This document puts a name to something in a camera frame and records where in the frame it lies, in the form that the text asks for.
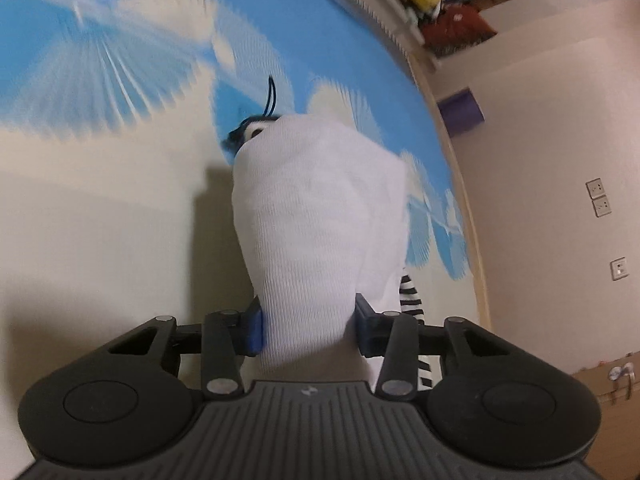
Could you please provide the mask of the white wall socket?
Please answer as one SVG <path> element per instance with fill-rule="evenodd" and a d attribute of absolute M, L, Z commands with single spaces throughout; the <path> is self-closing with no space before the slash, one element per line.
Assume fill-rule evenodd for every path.
<path fill-rule="evenodd" d="M 597 218 L 602 218 L 607 214 L 612 214 L 611 203 L 605 195 L 595 198 L 592 201 L 592 206 Z"/>
<path fill-rule="evenodd" d="M 597 200 L 605 196 L 605 189 L 600 178 L 590 180 L 586 183 L 586 188 L 589 193 L 590 200 Z"/>
<path fill-rule="evenodd" d="M 611 276 L 613 281 L 619 281 L 628 278 L 628 263 L 625 257 L 620 257 L 610 263 Z"/>

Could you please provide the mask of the white wall socket lower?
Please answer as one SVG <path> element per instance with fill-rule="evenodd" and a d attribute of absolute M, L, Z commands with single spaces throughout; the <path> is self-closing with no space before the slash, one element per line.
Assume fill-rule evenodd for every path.
<path fill-rule="evenodd" d="M 628 263 L 625 257 L 620 257 L 610 263 L 611 276 L 613 281 L 619 281 L 628 278 Z"/>

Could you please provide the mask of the cardboard box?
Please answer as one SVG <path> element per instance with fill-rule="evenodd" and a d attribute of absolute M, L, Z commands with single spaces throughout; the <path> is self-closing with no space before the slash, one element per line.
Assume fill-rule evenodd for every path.
<path fill-rule="evenodd" d="M 601 426 L 587 464 L 603 479 L 638 479 L 640 469 L 639 353 L 601 362 L 574 375 L 597 397 Z"/>

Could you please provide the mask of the black white striped hooded garment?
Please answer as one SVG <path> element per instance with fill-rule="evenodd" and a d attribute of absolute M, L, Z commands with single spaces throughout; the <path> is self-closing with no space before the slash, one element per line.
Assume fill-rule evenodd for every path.
<path fill-rule="evenodd" d="M 355 301 L 422 320 L 406 270 L 407 171 L 381 144 L 370 106 L 318 82 L 306 112 L 238 136 L 232 211 L 264 345 L 243 376 L 375 382 L 378 358 L 357 348 Z"/>

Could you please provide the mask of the blue white patterned bed sheet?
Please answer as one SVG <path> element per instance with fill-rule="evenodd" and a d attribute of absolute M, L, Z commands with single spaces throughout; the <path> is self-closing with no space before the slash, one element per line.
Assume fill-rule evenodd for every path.
<path fill-rule="evenodd" d="M 252 296 L 221 140 L 360 94 L 411 172 L 410 272 L 438 323 L 477 321 L 462 214 L 420 89 L 344 0 L 1 0 L 1 474 L 32 453 L 40 377 L 148 318 Z"/>

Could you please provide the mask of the purple box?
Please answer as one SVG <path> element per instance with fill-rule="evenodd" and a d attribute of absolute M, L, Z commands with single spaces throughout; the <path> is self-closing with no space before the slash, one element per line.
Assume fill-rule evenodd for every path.
<path fill-rule="evenodd" d="M 470 88 L 464 88 L 437 102 L 450 138 L 481 125 L 485 116 Z"/>

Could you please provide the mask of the brown plush toy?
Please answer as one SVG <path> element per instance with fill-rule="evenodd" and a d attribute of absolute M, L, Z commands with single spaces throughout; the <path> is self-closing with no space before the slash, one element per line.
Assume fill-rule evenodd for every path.
<path fill-rule="evenodd" d="M 423 22 L 420 32 L 424 48 L 436 58 L 446 58 L 459 51 L 494 38 L 497 35 L 474 6 L 450 4 L 445 6 L 435 21 Z"/>

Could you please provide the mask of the white wall socket middle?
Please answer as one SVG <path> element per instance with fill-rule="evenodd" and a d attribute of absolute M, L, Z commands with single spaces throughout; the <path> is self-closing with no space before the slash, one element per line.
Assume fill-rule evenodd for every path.
<path fill-rule="evenodd" d="M 592 206 L 597 218 L 602 218 L 607 214 L 612 214 L 611 203 L 605 195 L 595 198 L 592 201 Z"/>

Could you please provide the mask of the white wall socket upper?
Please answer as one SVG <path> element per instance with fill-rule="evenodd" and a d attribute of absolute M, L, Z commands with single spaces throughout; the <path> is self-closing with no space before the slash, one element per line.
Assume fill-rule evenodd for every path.
<path fill-rule="evenodd" d="M 589 193 L 590 200 L 597 200 L 605 196 L 605 189 L 600 178 L 590 180 L 586 183 L 586 188 Z"/>

